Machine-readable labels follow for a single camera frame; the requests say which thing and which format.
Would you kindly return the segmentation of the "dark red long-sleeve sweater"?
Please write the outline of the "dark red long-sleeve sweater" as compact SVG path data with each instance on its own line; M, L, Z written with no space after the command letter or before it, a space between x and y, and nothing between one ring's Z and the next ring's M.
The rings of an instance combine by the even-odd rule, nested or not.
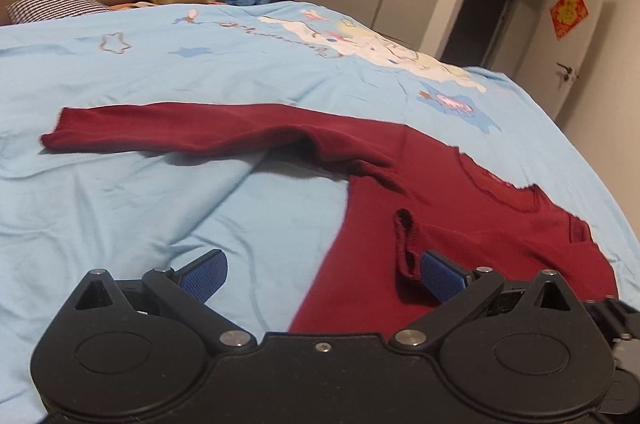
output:
M518 188L457 148L396 123L284 105L66 108L44 147L234 157L285 145L348 179L344 223L292 322L297 333L390 335L436 306L420 257L510 280L559 271L583 300L615 295L588 224L537 186Z

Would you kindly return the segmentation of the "white bedroom door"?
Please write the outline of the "white bedroom door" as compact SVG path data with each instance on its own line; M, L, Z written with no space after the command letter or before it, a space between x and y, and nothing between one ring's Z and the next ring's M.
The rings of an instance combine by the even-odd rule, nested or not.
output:
M544 0L515 81L554 119L578 78L603 0Z

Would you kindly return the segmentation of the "light blue cartoon duvet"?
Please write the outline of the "light blue cartoon duvet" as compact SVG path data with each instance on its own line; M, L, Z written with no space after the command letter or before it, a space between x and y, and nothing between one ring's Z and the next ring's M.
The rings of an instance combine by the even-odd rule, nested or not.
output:
M639 242L511 79L308 3L168 5L1 31L1 418L46 411L30 358L79 280L209 250L248 332L392 334L435 249L639 302Z

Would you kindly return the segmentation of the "red fu door decoration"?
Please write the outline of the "red fu door decoration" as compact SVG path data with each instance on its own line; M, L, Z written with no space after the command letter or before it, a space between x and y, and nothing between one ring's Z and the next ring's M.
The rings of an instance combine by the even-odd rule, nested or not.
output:
M555 37L564 38L589 16L585 0L557 0L549 10Z

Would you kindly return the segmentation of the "checkered pillow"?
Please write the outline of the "checkered pillow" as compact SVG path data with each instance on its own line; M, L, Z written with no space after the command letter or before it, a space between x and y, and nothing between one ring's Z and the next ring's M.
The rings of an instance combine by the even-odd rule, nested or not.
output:
M97 0L19 0L6 8L12 24L108 13Z

